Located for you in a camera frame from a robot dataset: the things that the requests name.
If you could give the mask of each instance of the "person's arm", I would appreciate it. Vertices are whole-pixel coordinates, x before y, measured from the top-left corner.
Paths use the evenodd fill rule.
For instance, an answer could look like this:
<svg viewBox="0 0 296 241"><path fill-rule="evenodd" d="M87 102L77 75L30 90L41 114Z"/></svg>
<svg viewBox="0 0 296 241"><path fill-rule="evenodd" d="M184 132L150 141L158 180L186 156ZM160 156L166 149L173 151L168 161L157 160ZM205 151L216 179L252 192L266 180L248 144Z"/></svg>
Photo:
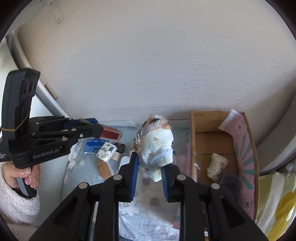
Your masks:
<svg viewBox="0 0 296 241"><path fill-rule="evenodd" d="M40 201L37 194L34 198L20 196L15 177L26 178L25 182L36 187L40 180L40 167L17 169L12 163L0 163L0 212L8 223L35 222L40 210Z"/></svg>

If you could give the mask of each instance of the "yellow and green fabric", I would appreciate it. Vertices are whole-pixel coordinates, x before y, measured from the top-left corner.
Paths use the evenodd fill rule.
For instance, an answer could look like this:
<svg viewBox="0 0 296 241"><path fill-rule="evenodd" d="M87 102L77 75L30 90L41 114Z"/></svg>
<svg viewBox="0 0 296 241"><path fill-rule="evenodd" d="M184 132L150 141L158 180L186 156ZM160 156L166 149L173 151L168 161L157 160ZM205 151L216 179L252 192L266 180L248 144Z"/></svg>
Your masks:
<svg viewBox="0 0 296 241"><path fill-rule="evenodd" d="M296 174L276 172L260 177L257 225L269 241L276 241L296 215Z"/></svg>

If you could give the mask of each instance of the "human hand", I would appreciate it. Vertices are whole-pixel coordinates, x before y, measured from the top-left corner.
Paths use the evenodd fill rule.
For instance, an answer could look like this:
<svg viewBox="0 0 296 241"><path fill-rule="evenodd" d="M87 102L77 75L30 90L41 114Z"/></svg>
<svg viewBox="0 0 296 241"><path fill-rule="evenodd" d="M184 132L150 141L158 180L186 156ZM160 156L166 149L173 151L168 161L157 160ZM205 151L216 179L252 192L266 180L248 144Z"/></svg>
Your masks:
<svg viewBox="0 0 296 241"><path fill-rule="evenodd" d="M7 161L3 165L3 177L12 188L18 187L16 177L25 178L25 183L35 188L40 182L40 165L18 169L13 163Z"/></svg>

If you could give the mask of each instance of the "rubber band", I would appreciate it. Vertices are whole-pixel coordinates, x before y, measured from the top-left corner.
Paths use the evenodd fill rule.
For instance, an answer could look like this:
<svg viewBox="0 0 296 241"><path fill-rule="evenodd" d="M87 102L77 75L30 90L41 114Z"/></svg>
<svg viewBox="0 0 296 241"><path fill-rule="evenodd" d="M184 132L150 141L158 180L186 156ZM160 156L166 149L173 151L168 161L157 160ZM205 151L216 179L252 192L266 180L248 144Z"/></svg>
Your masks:
<svg viewBox="0 0 296 241"><path fill-rule="evenodd" d="M21 125L26 121L26 119L29 117L30 113L25 117L25 119L15 128L15 129L6 129L6 128L2 128L0 127L1 131L11 131L11 132L16 132L17 129L19 129L21 127Z"/></svg>

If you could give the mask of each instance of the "fluffy white sleeve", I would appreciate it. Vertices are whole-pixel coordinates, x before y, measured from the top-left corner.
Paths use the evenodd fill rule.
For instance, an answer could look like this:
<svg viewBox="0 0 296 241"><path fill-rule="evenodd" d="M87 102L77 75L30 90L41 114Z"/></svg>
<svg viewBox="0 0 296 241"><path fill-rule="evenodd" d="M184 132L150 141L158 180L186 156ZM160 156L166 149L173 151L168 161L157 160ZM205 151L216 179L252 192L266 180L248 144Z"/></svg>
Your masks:
<svg viewBox="0 0 296 241"><path fill-rule="evenodd" d="M34 198L24 198L17 194L3 177L3 162L0 163L0 212L8 223L35 222L40 210L37 194Z"/></svg>

